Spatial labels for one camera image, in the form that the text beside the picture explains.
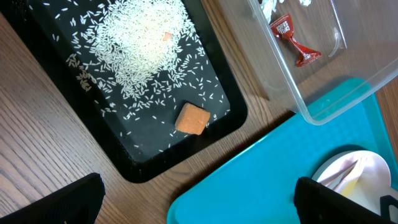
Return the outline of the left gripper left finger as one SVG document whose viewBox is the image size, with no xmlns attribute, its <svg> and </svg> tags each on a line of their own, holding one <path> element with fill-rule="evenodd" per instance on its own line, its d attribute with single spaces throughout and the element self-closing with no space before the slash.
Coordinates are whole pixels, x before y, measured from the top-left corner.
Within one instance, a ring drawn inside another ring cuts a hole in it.
<svg viewBox="0 0 398 224">
<path fill-rule="evenodd" d="M 94 172 L 2 217 L 1 224 L 94 223 L 105 195 L 102 178 Z"/>
</svg>

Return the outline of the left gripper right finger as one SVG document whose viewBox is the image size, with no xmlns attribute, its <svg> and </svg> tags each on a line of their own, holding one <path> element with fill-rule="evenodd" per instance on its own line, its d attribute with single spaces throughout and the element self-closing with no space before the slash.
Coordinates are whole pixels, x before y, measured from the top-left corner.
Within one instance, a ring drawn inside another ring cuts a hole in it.
<svg viewBox="0 0 398 224">
<path fill-rule="evenodd" d="M 389 207 L 397 207 L 391 195 L 379 197 L 378 215 L 322 184 L 301 177 L 295 186 L 294 205 L 301 224 L 393 224 Z"/>
</svg>

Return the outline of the orange food cube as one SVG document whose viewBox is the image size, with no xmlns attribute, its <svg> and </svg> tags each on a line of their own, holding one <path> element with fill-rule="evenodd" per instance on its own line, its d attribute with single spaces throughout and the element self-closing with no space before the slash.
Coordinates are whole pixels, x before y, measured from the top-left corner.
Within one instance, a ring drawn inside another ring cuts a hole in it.
<svg viewBox="0 0 398 224">
<path fill-rule="evenodd" d="M 185 103 L 175 122 L 177 131 L 200 135 L 210 119 L 210 112 L 191 103 Z"/>
</svg>

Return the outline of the white rice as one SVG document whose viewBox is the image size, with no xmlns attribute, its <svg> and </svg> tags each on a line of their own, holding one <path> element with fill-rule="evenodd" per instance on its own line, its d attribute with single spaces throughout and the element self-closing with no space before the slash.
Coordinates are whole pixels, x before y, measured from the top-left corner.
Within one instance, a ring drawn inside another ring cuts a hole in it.
<svg viewBox="0 0 398 224">
<path fill-rule="evenodd" d="M 185 103 L 226 116 L 230 102 L 183 2 L 28 1 L 28 11 L 128 149 L 156 154 L 188 137 Z"/>
</svg>

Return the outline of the red sauce packet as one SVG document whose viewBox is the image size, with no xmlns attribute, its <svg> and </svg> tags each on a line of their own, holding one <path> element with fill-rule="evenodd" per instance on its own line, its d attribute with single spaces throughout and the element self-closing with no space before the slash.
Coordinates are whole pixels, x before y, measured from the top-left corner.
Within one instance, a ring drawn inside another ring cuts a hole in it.
<svg viewBox="0 0 398 224">
<path fill-rule="evenodd" d="M 288 40 L 298 51 L 296 67 L 312 63 L 322 56 L 322 53 L 299 44 L 294 38 L 294 25 L 290 14 L 285 14 L 270 24 L 273 35 L 279 39 Z"/>
</svg>

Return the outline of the white napkin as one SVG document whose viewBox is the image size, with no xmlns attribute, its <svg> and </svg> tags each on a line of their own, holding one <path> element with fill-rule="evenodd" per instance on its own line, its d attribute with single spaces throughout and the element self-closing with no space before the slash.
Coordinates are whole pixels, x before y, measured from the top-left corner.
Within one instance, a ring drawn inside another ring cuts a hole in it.
<svg viewBox="0 0 398 224">
<path fill-rule="evenodd" d="M 285 0 L 258 0 L 262 13 L 264 14 L 267 22 L 271 23 L 272 14 L 276 12 L 278 3 L 282 4 Z M 302 6 L 308 7 L 312 0 L 299 0 Z"/>
</svg>

